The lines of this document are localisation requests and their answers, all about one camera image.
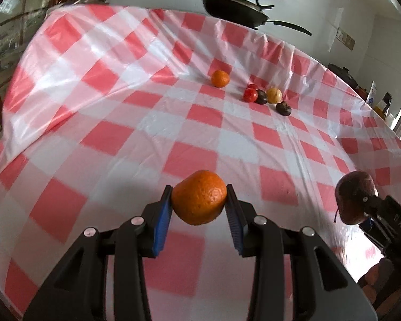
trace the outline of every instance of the orange fruit held by gripper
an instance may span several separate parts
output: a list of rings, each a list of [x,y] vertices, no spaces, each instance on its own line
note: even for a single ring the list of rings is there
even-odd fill
[[[223,88],[230,82],[230,76],[227,72],[223,70],[217,70],[211,76],[211,83],[214,87]]]
[[[179,218],[192,226],[199,226],[217,218],[226,196],[226,184],[220,176],[199,170],[174,187],[171,202]]]

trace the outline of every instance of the bottle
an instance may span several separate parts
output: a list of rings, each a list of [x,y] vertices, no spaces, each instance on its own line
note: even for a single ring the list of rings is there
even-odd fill
[[[380,116],[380,118],[383,120],[386,119],[391,101],[392,101],[392,95],[389,93],[386,93],[385,96],[383,97],[383,99],[374,108],[374,112],[376,112],[376,114],[378,114]]]

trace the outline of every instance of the silver screw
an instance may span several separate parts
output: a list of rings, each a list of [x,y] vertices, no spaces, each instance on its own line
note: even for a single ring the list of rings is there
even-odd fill
[[[93,237],[97,230],[95,228],[86,228],[83,232],[84,236],[86,237]]]
[[[142,218],[141,216],[135,216],[131,218],[131,223],[134,226],[141,226],[144,223],[144,218]]]
[[[262,226],[262,225],[266,224],[266,222],[267,222],[267,219],[263,216],[255,216],[254,217],[255,224]]]
[[[315,235],[315,231],[314,231],[313,228],[311,228],[311,227],[304,227],[304,228],[302,229],[302,233],[303,233],[304,235],[306,235],[307,237],[312,237],[312,236]]]

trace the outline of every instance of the table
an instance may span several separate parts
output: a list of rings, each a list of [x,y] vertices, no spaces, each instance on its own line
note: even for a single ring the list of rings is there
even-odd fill
[[[230,74],[224,89],[210,85],[217,69]],[[280,88],[292,115],[242,102],[251,82]],[[55,10],[27,47],[3,109],[7,305],[22,314],[86,227],[118,227],[199,169],[217,172],[278,225],[315,228],[355,279],[380,255],[356,227],[333,224],[334,186],[365,170],[381,196],[401,203],[401,141],[294,46],[192,13]],[[200,227],[173,216],[161,256],[145,261],[153,318],[245,320],[253,268],[234,250],[224,213]],[[290,307],[291,288],[287,297]]]

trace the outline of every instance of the dark brown fruit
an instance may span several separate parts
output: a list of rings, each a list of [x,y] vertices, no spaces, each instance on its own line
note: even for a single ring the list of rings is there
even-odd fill
[[[289,116],[292,110],[290,105],[286,101],[283,101],[276,104],[276,111],[282,116]]]
[[[346,174],[336,186],[336,202],[340,218],[343,223],[348,225],[360,224],[367,219],[364,215],[362,199],[357,199],[354,196],[358,188],[369,196],[377,195],[373,179],[363,171],[353,171]]]
[[[264,105],[267,104],[267,94],[261,89],[257,89],[258,98],[255,100],[256,104]]]

